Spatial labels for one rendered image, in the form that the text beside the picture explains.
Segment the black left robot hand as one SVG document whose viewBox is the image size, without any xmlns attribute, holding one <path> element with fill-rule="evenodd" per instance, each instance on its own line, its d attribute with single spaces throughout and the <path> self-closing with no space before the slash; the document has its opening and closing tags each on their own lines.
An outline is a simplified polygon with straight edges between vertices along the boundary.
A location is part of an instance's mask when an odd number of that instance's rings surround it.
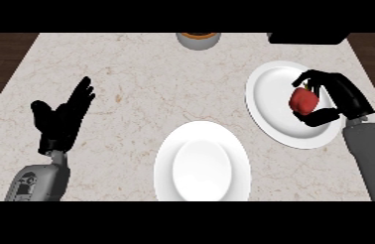
<svg viewBox="0 0 375 244">
<path fill-rule="evenodd" d="M 75 143 L 83 120 L 95 100 L 92 79 L 86 76 L 78 83 L 70 100 L 56 109 L 36 100 L 31 103 L 34 125 L 41 132 L 39 153 L 50 156 L 53 151 L 67 152 Z"/>
</svg>

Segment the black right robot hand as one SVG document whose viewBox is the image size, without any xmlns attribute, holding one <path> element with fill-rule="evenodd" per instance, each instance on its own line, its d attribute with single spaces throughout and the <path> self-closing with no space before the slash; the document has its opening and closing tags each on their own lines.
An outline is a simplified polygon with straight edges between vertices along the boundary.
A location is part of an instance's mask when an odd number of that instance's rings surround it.
<svg viewBox="0 0 375 244">
<path fill-rule="evenodd" d="M 300 74 L 291 85 L 298 87 L 304 81 L 315 95 L 319 95 L 319 89 L 325 88 L 335 104 L 332 108 L 318 109 L 306 115 L 292 111 L 295 118 L 309 127 L 318 127 L 335 121 L 340 115 L 353 120 L 375 113 L 362 91 L 341 73 L 309 69 Z"/>
</svg>

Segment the red bell pepper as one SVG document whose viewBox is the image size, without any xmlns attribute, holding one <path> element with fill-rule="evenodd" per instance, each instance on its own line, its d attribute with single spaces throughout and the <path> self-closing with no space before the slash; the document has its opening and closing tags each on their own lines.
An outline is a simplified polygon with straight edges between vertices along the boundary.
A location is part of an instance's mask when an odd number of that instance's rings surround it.
<svg viewBox="0 0 375 244">
<path fill-rule="evenodd" d="M 298 87 L 290 97 L 288 106 L 290 109 L 306 116 L 312 113 L 316 105 L 319 103 L 319 98 L 316 94 L 303 87 Z"/>
</svg>

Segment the white round plate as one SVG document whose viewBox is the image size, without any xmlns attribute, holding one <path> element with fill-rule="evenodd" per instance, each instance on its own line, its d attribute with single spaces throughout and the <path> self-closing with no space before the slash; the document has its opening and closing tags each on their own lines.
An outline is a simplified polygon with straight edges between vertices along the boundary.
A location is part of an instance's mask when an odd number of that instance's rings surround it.
<svg viewBox="0 0 375 244">
<path fill-rule="evenodd" d="M 155 158 L 158 200 L 247 200 L 251 164 L 242 143 L 217 123 L 194 121 L 167 136 Z"/>
<path fill-rule="evenodd" d="M 292 115 L 288 101 L 295 87 L 291 83 L 304 71 L 307 67 L 292 61 L 261 64 L 248 78 L 245 101 L 264 133 L 292 148 L 315 149 L 337 137 L 343 118 L 318 127 L 309 127 Z"/>
</svg>

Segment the black box appliance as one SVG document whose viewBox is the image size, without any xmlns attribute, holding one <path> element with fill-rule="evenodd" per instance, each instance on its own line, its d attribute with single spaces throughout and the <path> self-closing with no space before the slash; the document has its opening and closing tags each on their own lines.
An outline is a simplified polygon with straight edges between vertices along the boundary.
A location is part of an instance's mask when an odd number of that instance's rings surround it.
<svg viewBox="0 0 375 244">
<path fill-rule="evenodd" d="M 267 33 L 272 44 L 338 45 L 349 33 Z"/>
</svg>

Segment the grey cup with orange rim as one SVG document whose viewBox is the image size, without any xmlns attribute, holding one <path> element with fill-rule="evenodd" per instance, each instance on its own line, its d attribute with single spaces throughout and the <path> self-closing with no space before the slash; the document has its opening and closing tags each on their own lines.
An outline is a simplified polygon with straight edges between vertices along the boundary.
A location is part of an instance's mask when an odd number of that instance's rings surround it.
<svg viewBox="0 0 375 244">
<path fill-rule="evenodd" d="M 219 41 L 222 34 L 220 33 L 208 33 L 195 35 L 191 33 L 177 33 L 176 34 L 177 41 L 185 48 L 194 51 L 204 51 L 211 49 Z"/>
</svg>

